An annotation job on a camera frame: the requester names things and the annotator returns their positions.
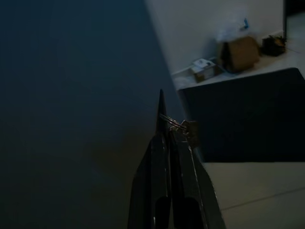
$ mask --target white wall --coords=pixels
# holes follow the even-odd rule
[[[146,0],[171,73],[215,56],[219,29],[243,9],[258,37],[283,29],[283,0]]]

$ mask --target black mat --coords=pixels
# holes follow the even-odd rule
[[[297,68],[179,91],[206,162],[305,161],[305,80]]]

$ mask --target dark wall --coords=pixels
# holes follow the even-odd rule
[[[125,228],[164,89],[141,0],[0,3],[0,228]]]

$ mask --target floor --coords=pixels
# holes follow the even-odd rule
[[[223,74],[201,84],[296,67],[305,76],[305,13],[288,20],[288,52],[264,57],[238,76]],[[196,86],[174,79],[177,89]],[[305,163],[206,163],[228,229],[305,228]]]

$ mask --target cardboard box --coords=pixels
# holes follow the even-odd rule
[[[218,45],[218,63],[229,72],[252,68],[259,61],[259,47],[252,37],[243,37]]]
[[[203,80],[207,80],[212,78],[213,76],[219,75],[223,71],[216,64],[212,64],[204,68],[193,66],[191,68],[191,72],[195,76],[197,83],[199,83]]]

